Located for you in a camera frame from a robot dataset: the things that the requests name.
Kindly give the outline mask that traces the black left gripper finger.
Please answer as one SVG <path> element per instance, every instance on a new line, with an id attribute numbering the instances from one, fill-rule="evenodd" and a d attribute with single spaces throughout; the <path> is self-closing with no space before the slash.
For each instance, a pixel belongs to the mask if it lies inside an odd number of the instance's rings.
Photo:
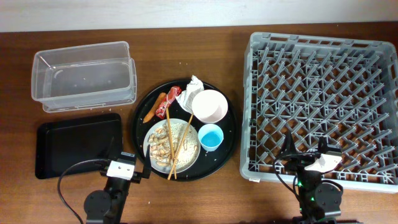
<path id="1" fill-rule="evenodd" d="M 150 159 L 150 144 L 147 146 L 146 157 L 144 159 L 144 168 L 142 170 L 142 178 L 148 179 L 152 172 L 152 164 Z"/>
<path id="2" fill-rule="evenodd" d="M 110 143 L 106 146 L 103 150 L 101 150 L 98 154 L 100 159 L 111 159 L 112 158 L 112 151 L 113 151 L 113 144 L 114 144 L 114 136 L 111 138 Z"/>

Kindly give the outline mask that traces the red snack wrapper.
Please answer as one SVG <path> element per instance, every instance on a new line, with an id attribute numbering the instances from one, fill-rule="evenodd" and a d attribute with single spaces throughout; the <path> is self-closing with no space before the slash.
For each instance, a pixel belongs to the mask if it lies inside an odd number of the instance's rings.
<path id="1" fill-rule="evenodd" d="M 166 109 L 174 102 L 176 97 L 181 94 L 181 92 L 182 90 L 179 86 L 173 86 L 156 109 L 155 115 L 160 119 L 164 119 L 166 115 Z"/>

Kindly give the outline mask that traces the wooden chopstick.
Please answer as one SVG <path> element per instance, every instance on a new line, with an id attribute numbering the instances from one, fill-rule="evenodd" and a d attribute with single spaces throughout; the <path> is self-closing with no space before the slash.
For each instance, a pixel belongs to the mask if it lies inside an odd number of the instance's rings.
<path id="1" fill-rule="evenodd" d="M 169 109 L 166 109 L 166 117 L 167 117 L 167 127 L 168 127 L 168 134 L 169 134 L 169 144 L 170 144 L 170 155 L 171 155 L 171 170 L 170 170 L 170 177 L 168 180 L 170 180 L 171 175 L 173 174 L 175 178 L 177 178 L 177 173 L 174 167 L 174 161 L 175 161 L 175 156 L 174 156 L 174 145 L 173 145 L 173 139 L 172 139 L 172 129 L 171 129 L 171 123 L 170 123 L 170 116 L 169 116 Z"/>
<path id="2" fill-rule="evenodd" d="M 187 133 L 188 133 L 188 131 L 189 131 L 189 129 L 190 129 L 190 124 L 191 124 L 191 122 L 192 122 L 192 119 L 193 119 L 193 113 L 191 113 L 191 115 L 190 115 L 190 118 L 189 118 L 189 120 L 188 120 L 187 126 L 186 126 L 186 128 L 185 128 L 185 132 L 184 132 L 184 134 L 183 134 L 183 138 L 182 138 L 182 140 L 181 140 L 181 142 L 180 142 L 180 144 L 179 144 L 179 146 L 178 146 L 178 148 L 177 148 L 177 153 L 176 153 L 176 155 L 173 157 L 173 164 L 172 164 L 172 166 L 171 166 L 171 169 L 170 169 L 169 175 L 168 175 L 168 177 L 167 177 L 167 180 L 170 180 L 171 177 L 172 177 L 172 175 L 175 176 L 174 179 L 177 179 L 177 178 L 176 178 L 177 173 L 174 174 L 174 170 L 175 170 L 175 166 L 176 166 L 177 161 L 178 161 L 178 157 L 179 157 L 181 148 L 182 148 L 182 146 L 183 146 L 183 144 L 184 144 L 184 140 L 185 140 L 185 138 L 186 138 L 186 136 L 187 136 Z"/>

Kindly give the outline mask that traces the orange carrot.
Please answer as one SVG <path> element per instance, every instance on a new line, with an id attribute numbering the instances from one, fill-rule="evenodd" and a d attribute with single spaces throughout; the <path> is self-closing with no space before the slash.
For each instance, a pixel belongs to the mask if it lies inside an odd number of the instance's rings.
<path id="1" fill-rule="evenodd" d="M 147 123 L 149 122 L 154 116 L 155 116 L 155 112 L 158 109 L 159 105 L 161 104 L 161 102 L 163 101 L 163 99 L 166 97 L 166 93 L 162 92 L 159 94 L 159 96 L 157 97 L 155 103 L 153 104 L 152 108 L 150 109 L 150 111 L 145 115 L 144 119 L 143 119 L 143 123 Z"/>

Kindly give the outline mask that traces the light blue cup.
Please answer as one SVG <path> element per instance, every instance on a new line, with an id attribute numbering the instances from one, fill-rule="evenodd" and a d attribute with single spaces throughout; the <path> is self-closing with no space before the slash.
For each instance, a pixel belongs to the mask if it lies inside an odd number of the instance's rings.
<path id="1" fill-rule="evenodd" d="M 213 152 L 224 140 L 223 130 L 216 124 L 205 124 L 198 132 L 198 139 L 204 150 Z"/>

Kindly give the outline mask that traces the white napkin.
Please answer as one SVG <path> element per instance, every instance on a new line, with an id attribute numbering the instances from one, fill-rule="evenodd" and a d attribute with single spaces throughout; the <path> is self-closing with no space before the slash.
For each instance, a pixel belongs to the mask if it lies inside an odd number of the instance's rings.
<path id="1" fill-rule="evenodd" d="M 193 99 L 204 90 L 203 82 L 192 75 L 191 81 L 187 84 L 186 89 L 176 97 L 176 100 L 183 110 L 192 113 Z"/>

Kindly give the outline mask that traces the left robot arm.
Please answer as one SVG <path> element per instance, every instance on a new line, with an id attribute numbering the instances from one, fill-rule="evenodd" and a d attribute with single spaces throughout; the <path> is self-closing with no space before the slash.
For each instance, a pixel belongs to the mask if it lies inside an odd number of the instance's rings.
<path id="1" fill-rule="evenodd" d="M 115 160 L 97 162 L 99 173 L 107 178 L 102 190 L 90 193 L 84 202 L 87 223 L 120 223 L 131 184 L 140 184 L 152 172 L 150 156 L 141 172 L 135 170 L 135 154 L 121 152 Z"/>

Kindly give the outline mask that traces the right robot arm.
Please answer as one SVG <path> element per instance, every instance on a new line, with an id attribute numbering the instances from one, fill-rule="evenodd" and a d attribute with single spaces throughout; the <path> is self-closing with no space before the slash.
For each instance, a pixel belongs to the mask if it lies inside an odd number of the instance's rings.
<path id="1" fill-rule="evenodd" d="M 299 152 L 290 131 L 286 132 L 277 161 L 284 161 L 284 169 L 295 174 L 293 186 L 287 187 L 299 202 L 301 216 L 293 217 L 293 223 L 336 223 L 341 215 L 342 185 L 323 180 L 322 175 L 333 171 L 342 160 L 340 147 L 327 143 L 325 137 L 318 140 L 314 152 Z"/>

